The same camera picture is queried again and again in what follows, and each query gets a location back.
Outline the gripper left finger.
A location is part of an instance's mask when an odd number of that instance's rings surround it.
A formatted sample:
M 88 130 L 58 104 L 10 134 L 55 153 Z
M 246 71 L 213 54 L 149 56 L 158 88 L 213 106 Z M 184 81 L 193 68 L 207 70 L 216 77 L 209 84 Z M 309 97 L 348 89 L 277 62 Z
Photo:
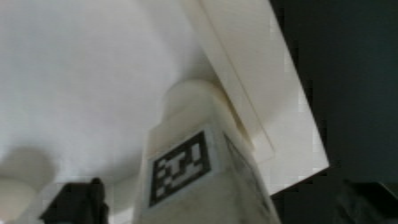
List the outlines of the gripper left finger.
M 88 183 L 67 183 L 39 216 L 44 224 L 108 224 L 104 184 L 99 178 Z

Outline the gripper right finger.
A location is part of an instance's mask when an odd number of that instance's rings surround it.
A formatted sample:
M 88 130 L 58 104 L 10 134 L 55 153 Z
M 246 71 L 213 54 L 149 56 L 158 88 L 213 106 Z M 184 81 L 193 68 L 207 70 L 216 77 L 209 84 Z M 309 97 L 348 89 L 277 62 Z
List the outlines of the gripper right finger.
M 398 224 L 398 183 L 342 181 L 335 224 Z

